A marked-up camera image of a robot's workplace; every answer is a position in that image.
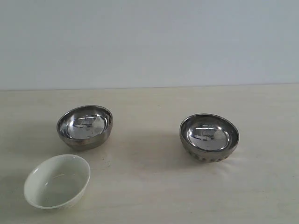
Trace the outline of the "white ceramic bowl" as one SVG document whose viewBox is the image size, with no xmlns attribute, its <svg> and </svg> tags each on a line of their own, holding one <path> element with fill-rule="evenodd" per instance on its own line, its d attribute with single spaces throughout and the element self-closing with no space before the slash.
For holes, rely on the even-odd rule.
<svg viewBox="0 0 299 224">
<path fill-rule="evenodd" d="M 23 194 L 38 209 L 64 209 L 75 205 L 90 181 L 89 163 L 74 154 L 51 157 L 39 164 L 27 177 Z"/>
</svg>

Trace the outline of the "plain steel bowl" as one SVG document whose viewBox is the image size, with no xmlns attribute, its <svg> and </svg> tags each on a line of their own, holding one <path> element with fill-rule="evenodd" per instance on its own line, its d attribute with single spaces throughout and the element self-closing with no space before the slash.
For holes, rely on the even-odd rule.
<svg viewBox="0 0 299 224">
<path fill-rule="evenodd" d="M 57 122 L 59 138 L 75 151 L 104 144 L 113 127 L 113 115 L 105 107 L 84 105 L 65 113 Z"/>
</svg>

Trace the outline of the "ribbed steel bowl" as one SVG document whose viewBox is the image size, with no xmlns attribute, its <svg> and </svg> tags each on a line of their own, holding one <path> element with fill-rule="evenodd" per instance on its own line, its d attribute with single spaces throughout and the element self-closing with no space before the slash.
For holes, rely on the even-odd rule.
<svg viewBox="0 0 299 224">
<path fill-rule="evenodd" d="M 185 118 L 179 127 L 185 151 L 200 162 L 220 162 L 227 159 L 239 142 L 238 129 L 227 119 L 209 113 Z"/>
</svg>

